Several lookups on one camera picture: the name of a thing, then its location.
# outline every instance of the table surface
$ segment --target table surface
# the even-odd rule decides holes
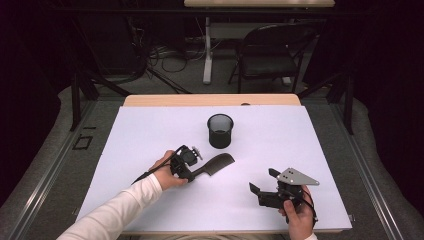
[[[207,140],[206,121],[215,113],[228,114],[235,122],[232,143],[226,149],[214,149]],[[286,232],[277,210],[259,206],[248,183],[275,192],[277,182],[268,175],[268,168],[284,171],[288,167],[320,182],[310,186],[319,218],[316,232],[352,227],[309,115],[294,94],[129,96],[117,115],[78,219],[127,188],[165,150],[191,144],[205,159],[190,167],[192,171],[224,152],[235,162],[213,176],[201,174],[183,187],[167,190],[124,233]]]
[[[186,7],[333,7],[334,0],[185,0]]]

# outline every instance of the chair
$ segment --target chair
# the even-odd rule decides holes
[[[304,50],[316,36],[316,29],[304,23],[267,25],[252,30],[236,50],[237,63],[228,84],[238,67],[238,93],[242,79],[283,77],[294,78],[291,90],[294,93]]]

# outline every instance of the white sleeve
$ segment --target white sleeve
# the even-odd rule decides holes
[[[159,181],[151,174],[78,220],[58,239],[117,239],[124,227],[161,194]]]
[[[307,239],[305,239],[305,240],[318,240],[318,238],[317,238],[317,236],[314,234],[314,233],[312,233],[312,235],[311,236],[309,236]]]

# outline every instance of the human hand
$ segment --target human hand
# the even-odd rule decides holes
[[[304,194],[304,199],[308,203],[312,204],[312,199],[310,198],[309,189],[306,186],[302,186],[303,191],[309,193]],[[296,209],[293,206],[291,200],[284,202],[284,209],[278,210],[281,215],[289,218],[289,235],[292,240],[304,240],[312,235],[313,228],[313,211],[306,204],[301,204],[296,213]]]
[[[166,161],[166,159],[168,159],[173,153],[174,151],[172,150],[166,151],[165,155],[161,159],[157,160],[149,170],[152,170],[153,168],[159,166],[161,163]],[[165,191],[166,189],[171,187],[184,185],[188,182],[188,179],[181,179],[172,175],[170,164],[165,164],[163,167],[156,170],[153,174],[158,179],[159,184],[162,187],[162,191]]]

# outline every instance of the silver metal plate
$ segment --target silver metal plate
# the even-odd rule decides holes
[[[290,185],[319,185],[319,182],[294,168],[287,168],[277,176],[277,179]]]

